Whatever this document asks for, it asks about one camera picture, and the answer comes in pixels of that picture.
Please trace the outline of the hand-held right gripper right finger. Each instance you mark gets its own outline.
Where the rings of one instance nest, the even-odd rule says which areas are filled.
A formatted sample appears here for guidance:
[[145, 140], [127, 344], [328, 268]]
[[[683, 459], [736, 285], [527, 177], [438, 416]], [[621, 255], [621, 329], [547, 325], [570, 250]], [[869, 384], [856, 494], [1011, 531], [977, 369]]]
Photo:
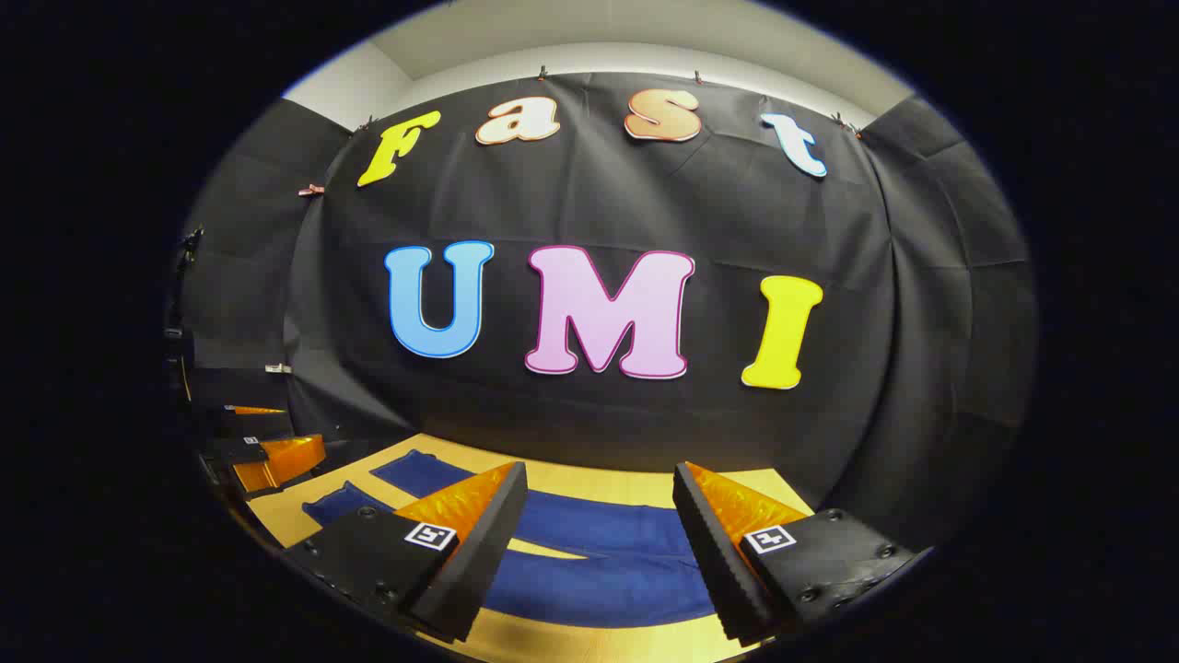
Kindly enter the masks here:
[[917, 562], [845, 508], [804, 516], [696, 462], [678, 462], [672, 498], [724, 634], [742, 646], [847, 621]]

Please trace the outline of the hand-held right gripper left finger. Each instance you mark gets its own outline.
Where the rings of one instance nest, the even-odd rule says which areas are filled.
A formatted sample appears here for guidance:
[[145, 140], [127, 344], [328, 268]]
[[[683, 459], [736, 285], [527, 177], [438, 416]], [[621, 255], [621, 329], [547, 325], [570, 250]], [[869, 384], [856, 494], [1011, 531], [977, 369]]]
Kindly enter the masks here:
[[465, 641], [528, 495], [503, 462], [396, 511], [360, 506], [284, 550], [284, 562], [374, 621]]

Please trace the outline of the blue jeans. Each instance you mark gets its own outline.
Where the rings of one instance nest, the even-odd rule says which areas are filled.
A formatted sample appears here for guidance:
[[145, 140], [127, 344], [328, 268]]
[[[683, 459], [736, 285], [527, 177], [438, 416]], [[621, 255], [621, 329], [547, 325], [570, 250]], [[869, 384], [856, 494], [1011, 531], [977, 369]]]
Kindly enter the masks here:
[[468, 611], [590, 629], [656, 628], [716, 611], [674, 508], [531, 488], [512, 538], [554, 554], [503, 550], [461, 595]]

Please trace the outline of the black backdrop cloth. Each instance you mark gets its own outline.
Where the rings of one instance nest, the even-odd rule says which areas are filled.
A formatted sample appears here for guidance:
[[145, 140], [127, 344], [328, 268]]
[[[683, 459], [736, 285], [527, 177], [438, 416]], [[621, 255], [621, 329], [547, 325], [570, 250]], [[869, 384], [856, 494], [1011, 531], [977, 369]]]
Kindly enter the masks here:
[[498, 81], [353, 134], [281, 100], [187, 227], [195, 403], [328, 439], [773, 470], [927, 547], [975, 516], [1026, 415], [1027, 242], [917, 98], [859, 140], [643, 73]]

